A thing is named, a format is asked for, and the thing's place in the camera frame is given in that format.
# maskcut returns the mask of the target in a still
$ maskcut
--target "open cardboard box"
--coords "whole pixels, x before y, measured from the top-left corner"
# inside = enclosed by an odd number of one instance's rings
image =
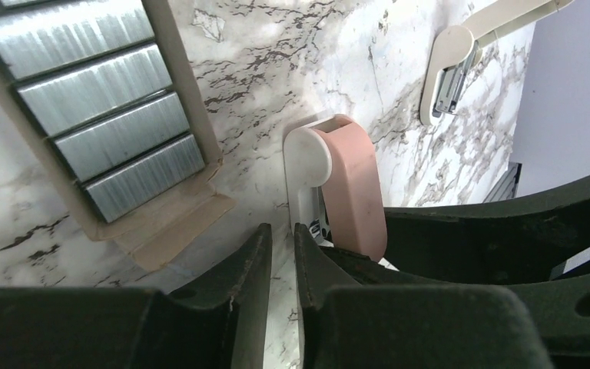
[[[11,82],[0,70],[0,105],[42,163],[71,215],[92,241],[115,241],[148,271],[162,268],[194,238],[234,207],[209,180],[223,164],[223,154],[210,125],[191,64],[187,58],[168,0],[142,0],[161,54],[173,78],[174,90],[201,149],[206,167],[170,190],[111,223],[91,210],[75,180],[28,121],[10,92]]]

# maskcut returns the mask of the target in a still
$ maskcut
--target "gray wall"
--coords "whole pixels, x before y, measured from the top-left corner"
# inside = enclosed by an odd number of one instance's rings
[[[512,160],[518,196],[590,175],[590,0],[537,23]]]

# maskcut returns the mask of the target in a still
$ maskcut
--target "white stapler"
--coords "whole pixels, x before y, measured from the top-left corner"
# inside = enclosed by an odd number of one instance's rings
[[[334,247],[381,260],[386,217],[365,130],[345,115],[296,128],[283,143],[283,159],[292,229],[305,224],[319,244],[331,231]]]
[[[498,0],[461,25],[440,32],[431,51],[419,118],[431,125],[453,114],[469,69],[480,62],[482,48],[525,25],[545,18],[573,0]]]

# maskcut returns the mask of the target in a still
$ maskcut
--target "pink stapler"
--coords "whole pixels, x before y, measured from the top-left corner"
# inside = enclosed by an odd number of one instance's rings
[[[290,225],[305,224],[319,244],[379,261],[386,217],[374,146],[345,115],[292,130],[283,144]]]

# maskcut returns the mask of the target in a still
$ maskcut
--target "marble surface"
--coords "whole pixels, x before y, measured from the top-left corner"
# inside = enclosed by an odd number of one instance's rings
[[[236,208],[166,268],[146,273],[89,241],[0,110],[0,285],[155,286],[170,291],[273,225],[265,367],[299,363],[297,297],[281,146],[334,113],[359,122],[386,206],[480,202],[506,170],[534,26],[484,50],[458,115],[418,119],[435,35],[492,0],[171,0],[225,154],[215,178]]]

